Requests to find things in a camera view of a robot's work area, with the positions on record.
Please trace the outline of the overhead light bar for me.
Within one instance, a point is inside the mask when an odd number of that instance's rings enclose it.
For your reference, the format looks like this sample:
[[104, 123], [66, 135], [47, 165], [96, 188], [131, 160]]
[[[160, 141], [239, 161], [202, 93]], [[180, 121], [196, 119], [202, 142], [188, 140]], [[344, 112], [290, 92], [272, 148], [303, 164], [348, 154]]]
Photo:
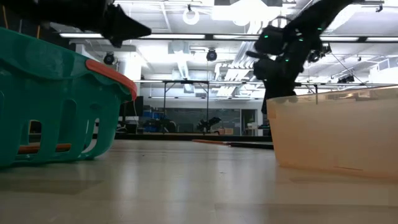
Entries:
[[[63, 38], [68, 39], [103, 39], [101, 34], [97, 33], [59, 33]], [[215, 41], [255, 41], [258, 35], [251, 34], [168, 34], [158, 33], [145, 37], [136, 37], [142, 40], [215, 40]], [[358, 42], [358, 43], [398, 43], [398, 36], [338, 36], [321, 35], [323, 42]]]

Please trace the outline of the black background table frame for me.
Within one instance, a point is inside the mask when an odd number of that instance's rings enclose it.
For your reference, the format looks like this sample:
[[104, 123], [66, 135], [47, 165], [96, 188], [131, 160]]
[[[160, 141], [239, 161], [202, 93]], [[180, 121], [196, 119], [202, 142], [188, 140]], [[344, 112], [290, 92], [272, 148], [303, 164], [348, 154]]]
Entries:
[[163, 95], [163, 117], [162, 117], [162, 134], [165, 134], [166, 128], [164, 125], [164, 119], [165, 119], [165, 108], [166, 108], [166, 97], [167, 97], [167, 92], [176, 84], [197, 84], [200, 87], [202, 87], [206, 93], [206, 126], [209, 122], [209, 90], [210, 90], [210, 82], [209, 81], [204, 81], [204, 80], [188, 80], [188, 79], [183, 79], [183, 80], [162, 80], [162, 83], [164, 84], [164, 95]]

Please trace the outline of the translucent orange plastic bin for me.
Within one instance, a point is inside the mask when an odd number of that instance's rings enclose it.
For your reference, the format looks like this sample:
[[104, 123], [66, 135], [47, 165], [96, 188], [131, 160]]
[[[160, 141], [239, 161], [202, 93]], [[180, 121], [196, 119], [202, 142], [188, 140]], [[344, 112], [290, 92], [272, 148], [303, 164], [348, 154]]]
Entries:
[[398, 179], [398, 85], [267, 101], [281, 167]]

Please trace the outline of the black monitor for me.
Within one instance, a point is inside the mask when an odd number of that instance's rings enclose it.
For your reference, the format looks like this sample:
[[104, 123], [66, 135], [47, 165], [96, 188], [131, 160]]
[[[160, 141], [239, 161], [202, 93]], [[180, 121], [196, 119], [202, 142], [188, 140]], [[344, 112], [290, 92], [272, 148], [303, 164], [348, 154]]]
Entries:
[[120, 116], [143, 116], [144, 97], [138, 96], [134, 101], [122, 103], [119, 110]]

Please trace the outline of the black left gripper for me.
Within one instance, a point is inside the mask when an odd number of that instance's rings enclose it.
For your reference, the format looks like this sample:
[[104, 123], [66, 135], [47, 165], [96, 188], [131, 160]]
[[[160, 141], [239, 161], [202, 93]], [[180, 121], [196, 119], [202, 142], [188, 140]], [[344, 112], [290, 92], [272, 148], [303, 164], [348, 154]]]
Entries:
[[37, 0], [43, 20], [98, 32], [111, 45], [121, 48], [125, 40], [151, 35], [151, 28], [126, 15], [109, 0]]

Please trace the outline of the orange pencil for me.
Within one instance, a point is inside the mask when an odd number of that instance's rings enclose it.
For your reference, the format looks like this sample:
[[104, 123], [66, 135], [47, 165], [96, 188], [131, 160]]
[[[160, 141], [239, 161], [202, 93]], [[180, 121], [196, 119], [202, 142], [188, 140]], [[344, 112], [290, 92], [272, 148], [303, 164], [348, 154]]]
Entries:
[[[57, 144], [55, 152], [68, 152], [71, 144]], [[18, 150], [18, 155], [37, 154], [40, 149], [40, 144], [21, 145]]]
[[231, 143], [226, 141], [214, 141], [214, 140], [206, 140], [206, 139], [193, 139], [192, 142], [203, 143], [203, 144], [214, 144], [221, 146], [229, 146]]

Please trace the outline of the green plastic basket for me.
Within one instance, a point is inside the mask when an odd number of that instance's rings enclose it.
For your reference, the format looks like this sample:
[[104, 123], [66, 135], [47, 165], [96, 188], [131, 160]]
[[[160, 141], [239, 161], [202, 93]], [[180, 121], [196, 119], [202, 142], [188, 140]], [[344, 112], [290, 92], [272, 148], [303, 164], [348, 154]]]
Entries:
[[[0, 27], [0, 167], [94, 159], [112, 145], [125, 75], [61, 46]], [[18, 155], [21, 145], [37, 154]], [[55, 152], [57, 144], [71, 144]]]

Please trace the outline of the blue storage bins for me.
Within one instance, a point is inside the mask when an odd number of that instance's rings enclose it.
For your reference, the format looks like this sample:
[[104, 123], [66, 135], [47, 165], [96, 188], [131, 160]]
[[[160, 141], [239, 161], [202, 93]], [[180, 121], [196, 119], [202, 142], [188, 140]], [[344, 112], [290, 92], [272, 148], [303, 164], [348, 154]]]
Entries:
[[143, 128], [147, 133], [159, 133], [162, 128], [163, 112], [145, 111], [142, 117]]

